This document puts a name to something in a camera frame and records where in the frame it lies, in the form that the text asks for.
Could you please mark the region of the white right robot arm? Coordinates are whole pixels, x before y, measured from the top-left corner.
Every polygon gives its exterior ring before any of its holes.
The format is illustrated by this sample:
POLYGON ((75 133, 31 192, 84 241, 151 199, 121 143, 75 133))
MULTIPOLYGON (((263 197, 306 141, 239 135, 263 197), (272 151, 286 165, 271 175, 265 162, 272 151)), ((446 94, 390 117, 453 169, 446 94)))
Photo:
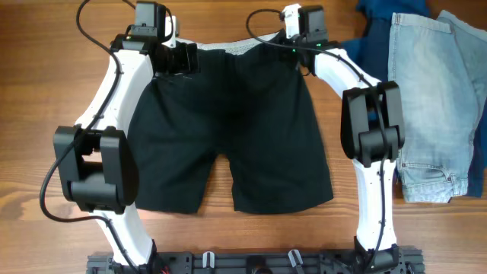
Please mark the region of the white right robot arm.
POLYGON ((393 175, 405 142, 399 86, 368 75, 337 42, 306 44, 294 36, 280 44, 342 100, 341 145, 352 160, 358 183, 354 269, 361 273, 391 271, 400 265, 392 221, 393 175))

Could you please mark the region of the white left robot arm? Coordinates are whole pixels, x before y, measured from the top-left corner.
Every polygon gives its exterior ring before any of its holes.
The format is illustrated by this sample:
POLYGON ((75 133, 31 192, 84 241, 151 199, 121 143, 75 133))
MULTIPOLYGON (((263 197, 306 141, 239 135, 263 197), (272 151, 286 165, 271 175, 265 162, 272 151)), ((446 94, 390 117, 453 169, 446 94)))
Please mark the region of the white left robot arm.
POLYGON ((102 228, 113 254, 87 271, 156 273, 161 259, 135 207, 138 168, 129 148, 129 124, 143 89, 160 72, 194 72, 194 43, 119 34, 107 48, 110 64, 89 108, 73 126, 53 136, 56 160, 48 182, 59 173, 64 197, 102 228))

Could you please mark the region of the black shorts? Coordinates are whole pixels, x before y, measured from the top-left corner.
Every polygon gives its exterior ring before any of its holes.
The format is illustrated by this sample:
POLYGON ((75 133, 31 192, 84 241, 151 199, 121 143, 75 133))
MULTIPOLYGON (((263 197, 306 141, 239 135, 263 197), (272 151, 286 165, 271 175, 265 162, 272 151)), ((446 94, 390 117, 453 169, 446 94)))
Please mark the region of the black shorts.
POLYGON ((193 214, 215 159, 233 178, 234 209, 283 214, 333 198, 310 93, 274 44, 207 45, 199 72, 158 75, 138 100, 128 142, 139 209, 193 214))

